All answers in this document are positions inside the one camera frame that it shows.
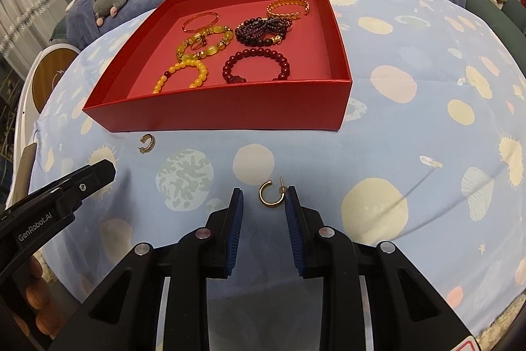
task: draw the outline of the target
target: jewelry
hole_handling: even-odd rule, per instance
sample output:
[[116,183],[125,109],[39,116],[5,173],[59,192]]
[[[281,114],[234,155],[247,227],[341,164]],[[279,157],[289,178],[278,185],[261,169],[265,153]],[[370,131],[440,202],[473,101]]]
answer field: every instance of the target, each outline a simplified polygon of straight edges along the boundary
[[[187,29],[186,28],[186,26],[188,26],[192,21],[194,21],[194,20],[196,20],[198,18],[201,18],[201,17],[205,17],[207,15],[215,15],[215,19],[214,19],[214,21],[212,23],[206,24],[206,26],[201,26],[198,29]],[[199,31],[201,31],[203,29],[206,29],[207,27],[213,26],[218,21],[219,21],[219,14],[218,13],[208,12],[208,13],[197,14],[197,15],[194,15],[192,18],[189,18],[188,20],[185,21],[185,23],[182,25],[182,31],[183,32],[194,32],[194,33],[197,33],[197,32],[199,32]]]
[[138,148],[139,152],[141,154],[147,154],[149,151],[151,151],[155,146],[155,137],[153,137],[151,134],[145,134],[140,138],[141,143],[146,143],[146,141],[150,139],[150,144],[145,148]]
[[300,13],[288,13],[288,14],[277,14],[273,13],[272,10],[278,7],[282,7],[283,5],[300,5],[305,8],[305,15],[309,15],[310,12],[310,5],[307,1],[304,0],[279,0],[274,1],[269,6],[267,6],[267,15],[269,17],[275,17],[275,18],[286,18],[288,20],[299,20],[301,17],[299,16]]
[[281,182],[281,186],[279,187],[279,193],[281,194],[280,198],[275,203],[269,203],[265,201],[263,198],[263,191],[267,186],[270,186],[272,184],[272,180],[269,180],[261,185],[259,188],[259,200],[267,207],[270,208],[276,208],[279,207],[280,204],[285,200],[285,192],[287,191],[287,187],[283,184],[283,179],[280,177],[279,181]]
[[177,63],[175,66],[171,66],[166,72],[164,72],[163,75],[161,75],[159,81],[157,81],[157,84],[154,87],[153,94],[160,93],[161,88],[164,86],[168,78],[172,76],[177,70],[184,69],[186,66],[194,66],[197,69],[199,69],[199,76],[192,84],[190,84],[188,88],[200,87],[203,84],[203,82],[206,81],[206,76],[208,75],[208,69],[199,60],[184,60],[184,61],[181,61],[181,63]]
[[277,52],[277,51],[270,51],[268,48],[251,48],[250,50],[243,50],[243,52],[238,51],[234,56],[230,56],[230,58],[225,62],[225,65],[223,66],[223,78],[225,81],[227,81],[227,84],[240,84],[242,82],[247,82],[245,78],[242,78],[241,76],[235,75],[232,76],[232,66],[237,63],[238,60],[241,60],[246,57],[270,57],[272,60],[277,61],[279,65],[281,66],[281,73],[278,75],[277,78],[272,79],[272,81],[286,81],[287,78],[290,75],[290,64],[288,64],[287,59],[283,56],[283,54]]
[[[207,35],[213,35],[213,34],[225,34],[222,40],[220,40],[217,44],[212,44],[205,48],[204,50],[201,50],[199,52],[196,52],[195,54],[185,54],[185,49],[187,47],[192,47],[195,43],[200,42],[201,47],[206,44],[206,36]],[[181,45],[177,47],[176,57],[177,61],[185,61],[185,60],[199,60],[204,59],[207,56],[213,56],[218,51],[222,51],[226,48],[228,44],[230,44],[230,41],[233,39],[233,32],[232,29],[228,26],[214,26],[214,27],[208,27],[207,29],[203,29],[198,34],[195,34],[194,36],[191,36],[190,38],[186,39],[182,42]]]
[[[236,39],[247,47],[270,47],[280,44],[293,22],[283,18],[251,18],[236,27]],[[263,39],[265,32],[275,34],[272,38]]]

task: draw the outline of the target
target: red and white sticker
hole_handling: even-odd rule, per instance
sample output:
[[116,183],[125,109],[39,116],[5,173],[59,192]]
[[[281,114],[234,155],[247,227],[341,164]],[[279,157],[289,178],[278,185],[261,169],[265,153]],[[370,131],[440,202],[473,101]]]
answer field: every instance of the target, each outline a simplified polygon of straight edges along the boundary
[[451,351],[480,351],[479,344],[473,336],[468,336]]

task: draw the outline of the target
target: red tray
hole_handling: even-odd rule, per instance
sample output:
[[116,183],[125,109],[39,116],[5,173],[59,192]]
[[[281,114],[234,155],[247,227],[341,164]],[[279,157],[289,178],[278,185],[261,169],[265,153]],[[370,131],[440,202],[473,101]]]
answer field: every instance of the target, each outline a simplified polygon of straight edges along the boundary
[[[109,131],[338,130],[352,79],[329,0],[307,0],[310,13],[306,16],[299,6],[276,11],[301,11],[286,40],[271,47],[290,63],[287,81],[272,81],[280,72],[275,61],[249,57],[232,68],[232,74],[248,82],[226,84],[225,61],[246,48],[234,38],[225,50],[203,60],[209,70],[203,86],[188,88],[197,77],[197,69],[188,67],[170,77],[161,93],[152,94],[159,77],[177,63],[177,46],[189,37],[181,29],[188,18],[215,11],[220,15],[218,25],[235,29],[246,19],[265,16],[272,1],[166,0],[115,56],[84,112]],[[200,20],[206,24],[210,16]],[[212,35],[209,42],[217,43],[221,37]]]

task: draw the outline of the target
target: silver screw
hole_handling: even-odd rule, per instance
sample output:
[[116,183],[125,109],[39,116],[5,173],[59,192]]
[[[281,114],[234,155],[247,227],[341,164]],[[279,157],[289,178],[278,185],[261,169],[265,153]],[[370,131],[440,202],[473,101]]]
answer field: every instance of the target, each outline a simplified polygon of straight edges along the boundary
[[196,231],[196,237],[199,238],[200,240],[204,240],[210,237],[210,235],[212,235],[212,231],[208,228],[199,228]]
[[382,244],[380,244],[380,250],[382,250],[384,253],[394,253],[396,247],[391,241],[384,241]]
[[329,228],[328,226],[324,226],[323,228],[320,228],[320,230],[318,231],[318,233],[319,233],[323,238],[331,238],[331,237],[333,237],[334,234],[335,234],[334,229]]
[[150,246],[148,246],[145,242],[142,242],[135,246],[135,253],[138,254],[139,256],[143,256],[149,251],[150,251]]

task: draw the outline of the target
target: curtain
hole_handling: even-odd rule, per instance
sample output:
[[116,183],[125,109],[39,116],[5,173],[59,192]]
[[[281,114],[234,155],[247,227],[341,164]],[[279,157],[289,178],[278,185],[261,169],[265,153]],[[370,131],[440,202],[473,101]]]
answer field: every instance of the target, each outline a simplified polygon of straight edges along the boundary
[[25,78],[38,55],[51,45],[66,0],[0,0],[0,54]]

